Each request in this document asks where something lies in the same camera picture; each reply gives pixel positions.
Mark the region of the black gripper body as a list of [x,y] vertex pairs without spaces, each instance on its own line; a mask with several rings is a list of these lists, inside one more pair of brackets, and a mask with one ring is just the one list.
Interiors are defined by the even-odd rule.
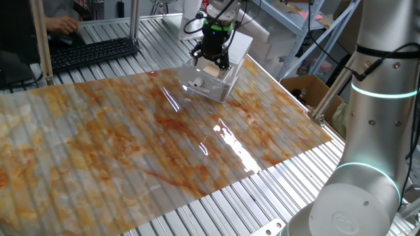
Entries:
[[216,58],[222,54],[228,54],[228,50],[224,48],[225,42],[230,38],[232,29],[218,28],[207,24],[204,25],[203,37],[201,39],[201,51],[205,59],[215,62]]

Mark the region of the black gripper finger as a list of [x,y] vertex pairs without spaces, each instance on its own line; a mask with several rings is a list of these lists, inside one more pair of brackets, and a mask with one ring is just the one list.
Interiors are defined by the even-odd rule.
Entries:
[[228,54],[222,54],[221,56],[217,57],[215,64],[219,67],[220,70],[228,70],[230,68]]
[[197,66],[198,60],[203,56],[201,51],[201,42],[198,42],[196,46],[190,51],[190,56],[193,59],[193,65]]

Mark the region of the person's bare hand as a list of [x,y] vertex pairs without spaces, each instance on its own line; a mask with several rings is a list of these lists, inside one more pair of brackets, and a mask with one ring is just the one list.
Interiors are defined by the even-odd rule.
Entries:
[[69,35],[79,29],[79,21],[69,17],[60,16],[54,18],[45,18],[46,29],[50,33],[61,33]]

